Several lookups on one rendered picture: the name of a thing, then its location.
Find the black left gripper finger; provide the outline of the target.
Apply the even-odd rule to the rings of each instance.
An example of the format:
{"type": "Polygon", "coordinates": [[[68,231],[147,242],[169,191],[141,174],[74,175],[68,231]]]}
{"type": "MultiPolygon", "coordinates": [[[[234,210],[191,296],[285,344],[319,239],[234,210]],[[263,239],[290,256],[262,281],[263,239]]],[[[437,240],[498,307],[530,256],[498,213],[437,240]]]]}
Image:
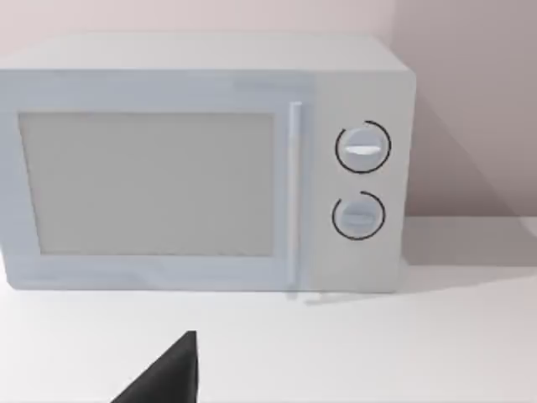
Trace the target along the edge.
{"type": "Polygon", "coordinates": [[[198,403],[197,332],[189,330],[110,403],[198,403]]]}

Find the pale microwave door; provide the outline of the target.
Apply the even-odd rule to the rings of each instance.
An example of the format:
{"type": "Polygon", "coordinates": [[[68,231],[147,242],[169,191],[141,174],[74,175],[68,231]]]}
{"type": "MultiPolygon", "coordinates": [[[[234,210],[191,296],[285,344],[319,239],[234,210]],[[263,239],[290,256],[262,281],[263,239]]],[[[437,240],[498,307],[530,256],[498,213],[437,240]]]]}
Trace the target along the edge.
{"type": "Polygon", "coordinates": [[[290,71],[0,71],[18,290],[287,291],[290,71]]]}

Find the pale microwave oven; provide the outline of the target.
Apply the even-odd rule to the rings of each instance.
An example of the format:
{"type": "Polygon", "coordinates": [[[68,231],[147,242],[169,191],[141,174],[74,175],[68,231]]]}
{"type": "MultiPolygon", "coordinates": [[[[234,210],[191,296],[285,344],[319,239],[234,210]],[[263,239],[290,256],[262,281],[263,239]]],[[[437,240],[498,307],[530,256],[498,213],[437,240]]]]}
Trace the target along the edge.
{"type": "Polygon", "coordinates": [[[81,34],[0,57],[0,71],[290,71],[311,80],[310,141],[302,154],[297,291],[390,292],[399,280],[416,77],[360,34],[153,32],[81,34]],[[384,157],[356,171],[340,156],[346,131],[375,128],[384,157]],[[370,202],[378,224],[353,238],[348,202],[370,202]]]}

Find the pale round knob grey bar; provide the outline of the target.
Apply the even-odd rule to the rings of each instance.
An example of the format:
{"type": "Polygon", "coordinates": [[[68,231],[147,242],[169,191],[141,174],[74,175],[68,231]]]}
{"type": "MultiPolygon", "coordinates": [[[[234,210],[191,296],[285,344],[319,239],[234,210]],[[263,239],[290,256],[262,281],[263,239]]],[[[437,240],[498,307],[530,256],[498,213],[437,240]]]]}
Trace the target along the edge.
{"type": "Polygon", "coordinates": [[[378,209],[368,201],[348,202],[341,210],[341,228],[353,238],[372,233],[378,224],[378,209]]]}

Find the pale round knob white bar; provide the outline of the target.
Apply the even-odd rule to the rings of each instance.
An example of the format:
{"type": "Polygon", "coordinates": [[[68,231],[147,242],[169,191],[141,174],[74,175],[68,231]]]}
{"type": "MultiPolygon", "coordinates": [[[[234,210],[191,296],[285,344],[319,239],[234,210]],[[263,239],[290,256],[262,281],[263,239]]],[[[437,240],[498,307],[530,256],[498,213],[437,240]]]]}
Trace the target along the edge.
{"type": "Polygon", "coordinates": [[[383,159],[383,134],[375,128],[355,128],[346,131],[340,142],[341,160],[352,170],[375,168],[383,159]]]}

